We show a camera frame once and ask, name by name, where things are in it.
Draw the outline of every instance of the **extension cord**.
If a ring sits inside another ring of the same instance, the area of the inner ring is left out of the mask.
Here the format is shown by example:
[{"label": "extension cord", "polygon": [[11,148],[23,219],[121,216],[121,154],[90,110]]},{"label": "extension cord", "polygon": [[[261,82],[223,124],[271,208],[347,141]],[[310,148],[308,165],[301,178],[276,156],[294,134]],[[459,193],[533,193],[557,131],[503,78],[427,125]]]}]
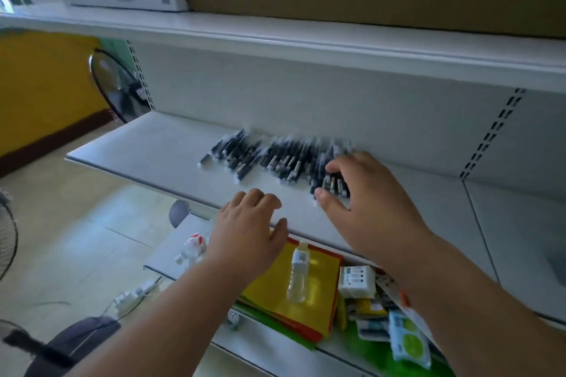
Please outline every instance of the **extension cord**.
[{"label": "extension cord", "polygon": [[118,319],[122,319],[122,317],[136,308],[148,292],[157,286],[158,280],[148,279],[135,290],[123,292],[113,299],[112,304],[116,308]]}]

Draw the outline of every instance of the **hand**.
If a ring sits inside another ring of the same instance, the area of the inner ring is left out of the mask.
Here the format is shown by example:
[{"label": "hand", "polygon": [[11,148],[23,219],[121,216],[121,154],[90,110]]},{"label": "hand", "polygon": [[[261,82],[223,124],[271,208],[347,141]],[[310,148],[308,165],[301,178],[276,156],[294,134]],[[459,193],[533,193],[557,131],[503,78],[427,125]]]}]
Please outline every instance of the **hand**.
[{"label": "hand", "polygon": [[350,188],[350,210],[317,188],[320,206],[356,252],[386,270],[390,261],[405,258],[406,247],[416,237],[430,232],[403,187],[368,152],[338,157],[326,170],[342,173]]},{"label": "hand", "polygon": [[287,219],[279,219],[270,235],[269,222],[281,202],[273,194],[252,189],[234,195],[218,214],[206,260],[225,265],[247,287],[273,264],[287,242]]}]

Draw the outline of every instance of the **fingernail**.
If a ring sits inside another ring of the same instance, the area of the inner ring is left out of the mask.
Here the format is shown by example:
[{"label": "fingernail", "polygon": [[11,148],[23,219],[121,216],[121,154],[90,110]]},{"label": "fingernail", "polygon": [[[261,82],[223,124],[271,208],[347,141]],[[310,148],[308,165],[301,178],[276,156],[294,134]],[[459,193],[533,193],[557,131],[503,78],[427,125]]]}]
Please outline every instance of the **fingernail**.
[{"label": "fingernail", "polygon": [[315,189],[315,197],[322,198],[324,196],[324,188]]}]

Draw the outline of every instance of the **floor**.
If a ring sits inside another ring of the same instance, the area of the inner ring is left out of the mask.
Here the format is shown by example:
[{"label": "floor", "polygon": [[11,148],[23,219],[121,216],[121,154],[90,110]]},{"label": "floor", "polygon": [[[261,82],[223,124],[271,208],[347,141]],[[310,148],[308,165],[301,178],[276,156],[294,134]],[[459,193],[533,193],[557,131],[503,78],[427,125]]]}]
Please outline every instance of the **floor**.
[{"label": "floor", "polygon": [[[40,340],[102,314],[118,294],[154,277],[142,264],[173,229],[173,198],[63,161],[70,150],[116,126],[110,123],[0,179],[0,188],[13,196],[20,236],[16,259],[0,281],[0,318]],[[131,316],[158,297],[148,297]],[[127,325],[131,316],[122,322]],[[3,377],[16,377],[30,359],[0,345],[0,363]],[[211,346],[195,375],[265,374]]]}]

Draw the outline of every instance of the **brown baseboard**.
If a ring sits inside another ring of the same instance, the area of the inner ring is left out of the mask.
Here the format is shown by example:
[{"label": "brown baseboard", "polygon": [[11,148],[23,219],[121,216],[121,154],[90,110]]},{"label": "brown baseboard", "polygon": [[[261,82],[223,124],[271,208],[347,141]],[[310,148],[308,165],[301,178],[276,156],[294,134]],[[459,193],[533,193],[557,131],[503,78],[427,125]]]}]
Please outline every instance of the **brown baseboard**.
[{"label": "brown baseboard", "polygon": [[0,178],[27,166],[32,161],[102,127],[112,120],[113,117],[109,110],[101,110],[56,133],[0,156]]}]

